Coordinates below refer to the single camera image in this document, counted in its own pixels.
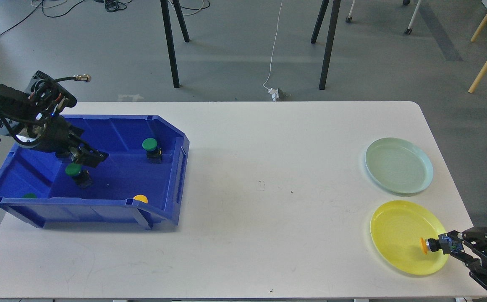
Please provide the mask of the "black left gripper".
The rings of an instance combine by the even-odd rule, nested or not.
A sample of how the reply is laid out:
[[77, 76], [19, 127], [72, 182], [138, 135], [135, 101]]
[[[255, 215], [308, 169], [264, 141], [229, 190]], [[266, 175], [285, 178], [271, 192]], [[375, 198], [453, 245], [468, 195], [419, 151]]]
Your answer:
[[94, 149], [90, 145], [79, 145], [78, 137], [80, 128], [65, 118], [56, 118], [46, 124], [39, 138], [32, 143], [26, 143], [25, 148], [58, 154], [68, 153], [71, 148], [75, 148], [71, 160], [81, 166], [92, 168], [96, 168], [109, 157], [108, 153]]

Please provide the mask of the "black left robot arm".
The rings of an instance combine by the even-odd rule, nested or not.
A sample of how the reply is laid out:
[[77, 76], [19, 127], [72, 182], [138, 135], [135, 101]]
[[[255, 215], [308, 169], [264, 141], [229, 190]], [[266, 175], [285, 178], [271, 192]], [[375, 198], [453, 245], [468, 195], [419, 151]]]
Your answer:
[[69, 157], [74, 163], [97, 167], [109, 156], [88, 144], [84, 130], [65, 120], [62, 112], [73, 108], [77, 99], [61, 83], [90, 82], [87, 74], [52, 78], [42, 71], [31, 77], [29, 86], [20, 91], [0, 83], [0, 130], [22, 148], [56, 157]]

